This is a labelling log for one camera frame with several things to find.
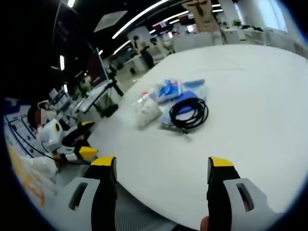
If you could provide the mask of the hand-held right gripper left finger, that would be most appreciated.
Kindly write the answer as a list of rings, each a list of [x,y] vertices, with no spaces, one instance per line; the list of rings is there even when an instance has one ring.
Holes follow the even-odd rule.
[[[116,157],[94,160],[83,177],[58,191],[53,226],[58,231],[114,231]]]

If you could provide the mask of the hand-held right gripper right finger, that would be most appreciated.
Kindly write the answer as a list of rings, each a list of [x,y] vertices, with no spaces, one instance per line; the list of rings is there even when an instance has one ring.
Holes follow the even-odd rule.
[[[281,216],[268,205],[267,196],[234,164],[224,158],[208,159],[206,194],[210,231],[265,231]]]

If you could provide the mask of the person's left hand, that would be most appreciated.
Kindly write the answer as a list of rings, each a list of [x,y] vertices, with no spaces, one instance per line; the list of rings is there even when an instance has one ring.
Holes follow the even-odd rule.
[[[67,159],[64,154],[58,154],[57,152],[52,153],[53,160],[57,168],[65,166],[67,163]]]

